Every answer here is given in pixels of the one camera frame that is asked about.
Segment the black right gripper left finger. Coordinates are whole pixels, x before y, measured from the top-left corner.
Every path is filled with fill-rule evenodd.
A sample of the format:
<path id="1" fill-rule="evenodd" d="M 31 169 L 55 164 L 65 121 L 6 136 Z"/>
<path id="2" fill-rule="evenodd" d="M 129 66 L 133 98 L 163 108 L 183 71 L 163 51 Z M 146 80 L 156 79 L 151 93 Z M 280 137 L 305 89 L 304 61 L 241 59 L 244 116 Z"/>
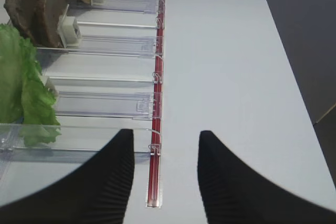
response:
<path id="1" fill-rule="evenodd" d="M 121 129 L 61 180 L 1 207 L 1 223 L 123 223 L 134 179 L 134 134 Z"/>

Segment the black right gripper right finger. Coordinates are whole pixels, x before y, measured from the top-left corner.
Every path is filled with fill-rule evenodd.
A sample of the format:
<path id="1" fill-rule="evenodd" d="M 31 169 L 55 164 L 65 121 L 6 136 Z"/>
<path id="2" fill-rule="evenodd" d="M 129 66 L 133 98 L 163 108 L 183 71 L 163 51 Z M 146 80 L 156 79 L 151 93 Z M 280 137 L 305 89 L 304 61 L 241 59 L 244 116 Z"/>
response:
<path id="1" fill-rule="evenodd" d="M 335 223 L 335 212 L 274 184 L 212 131 L 199 135 L 197 179 L 208 223 Z"/>

